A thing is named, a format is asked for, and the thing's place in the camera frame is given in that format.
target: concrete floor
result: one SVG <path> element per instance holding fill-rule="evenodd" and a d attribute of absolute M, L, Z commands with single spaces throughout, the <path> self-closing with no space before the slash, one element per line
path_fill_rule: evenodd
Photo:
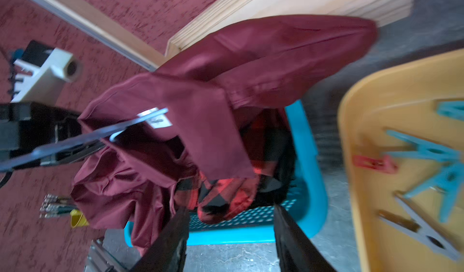
<path fill-rule="evenodd" d="M 323 80 L 303 98 L 329 196 L 325 226 L 311 240 L 337 271 L 361 270 L 334 116 L 341 98 L 354 83 L 371 73 L 463 47 L 464 0 L 416 0 L 411 16 L 380 29 L 379 40 L 368 55 Z M 127 266 L 137 260 L 137 254 L 122 243 L 121 231 L 108 230 L 104 245 Z M 279 270 L 275 244 L 190 246 L 184 269 Z"/>

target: clothing tag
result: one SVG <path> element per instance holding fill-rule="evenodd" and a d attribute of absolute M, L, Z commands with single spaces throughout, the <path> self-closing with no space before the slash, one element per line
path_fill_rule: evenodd
<path fill-rule="evenodd" d="M 158 108 L 154 107 L 152 109 L 143 111 L 142 113 L 137 114 L 137 116 L 142 117 L 142 116 L 148 115 L 155 111 L 158 111 Z M 172 123 L 168 120 L 168 118 L 164 114 L 150 118 L 146 122 L 150 124 L 150 126 L 153 127 L 154 129 L 172 126 Z"/>

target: maroon shirt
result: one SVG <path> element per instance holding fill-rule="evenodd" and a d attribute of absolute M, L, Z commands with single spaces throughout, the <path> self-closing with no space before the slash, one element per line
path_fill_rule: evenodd
<path fill-rule="evenodd" d="M 167 107 L 173 125 L 141 124 L 121 135 L 123 145 L 104 140 L 108 148 L 76 175 L 73 197 L 95 228 L 123 228 L 135 213 L 135 246 L 149 246 L 162 228 L 163 206 L 170 202 L 174 211 L 178 180 L 198 170 L 209 180 L 255 177 L 239 129 L 264 108 L 292 104 L 360 59 L 376 36 L 373 21 L 328 15 L 247 20 L 209 34 L 156 72 L 118 84 L 89 104 L 80 116 L 84 130 L 154 107 Z M 180 157 L 169 146 L 176 136 L 185 146 Z M 137 205 L 141 201 L 146 210 Z M 105 213 L 98 210 L 103 207 Z"/>

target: red and black plaid fabric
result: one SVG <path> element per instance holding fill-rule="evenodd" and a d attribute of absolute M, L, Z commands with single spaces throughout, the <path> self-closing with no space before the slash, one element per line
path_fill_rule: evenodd
<path fill-rule="evenodd" d="M 246 128 L 241 138 L 252 162 L 254 178 L 231 178 L 210 181 L 199 171 L 177 183 L 174 201 L 189 210 L 197 209 L 203 223 L 216 224 L 230 220 L 254 201 L 258 189 L 279 188 L 269 180 L 279 159 L 291 143 L 291 134 L 283 110 L 266 109 Z"/>

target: plastic basket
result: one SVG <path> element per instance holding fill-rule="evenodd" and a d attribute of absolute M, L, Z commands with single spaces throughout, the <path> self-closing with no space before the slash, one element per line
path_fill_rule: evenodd
<path fill-rule="evenodd" d="M 401 147 L 410 150 L 409 144 L 385 132 L 389 129 L 458 150 L 464 162 L 464 122 L 437 113 L 442 102 L 464 100 L 463 73 L 464 49 L 460 49 L 375 72 L 352 86 L 341 101 L 338 126 L 362 271 L 464 271 L 464 260 L 454 262 L 435 253 L 378 218 L 378 211 L 384 210 L 409 220 L 393 193 L 416 187 L 435 175 L 440 164 L 394 158 L 398 172 L 386 175 L 358 168 L 352 161 L 356 154 L 379 157 Z M 430 188 L 411 201 L 435 229 L 452 242 L 464 243 L 462 190 L 447 223 L 438 222 L 441 192 Z"/>
<path fill-rule="evenodd" d="M 328 210 L 327 193 L 317 165 L 316 143 L 301 101 L 286 107 L 297 153 L 295 180 L 281 204 L 297 221 L 308 238 L 322 228 Z M 235 218 L 207 225 L 192 214 L 187 245 L 271 243 L 274 237 L 274 207 L 244 211 Z"/>

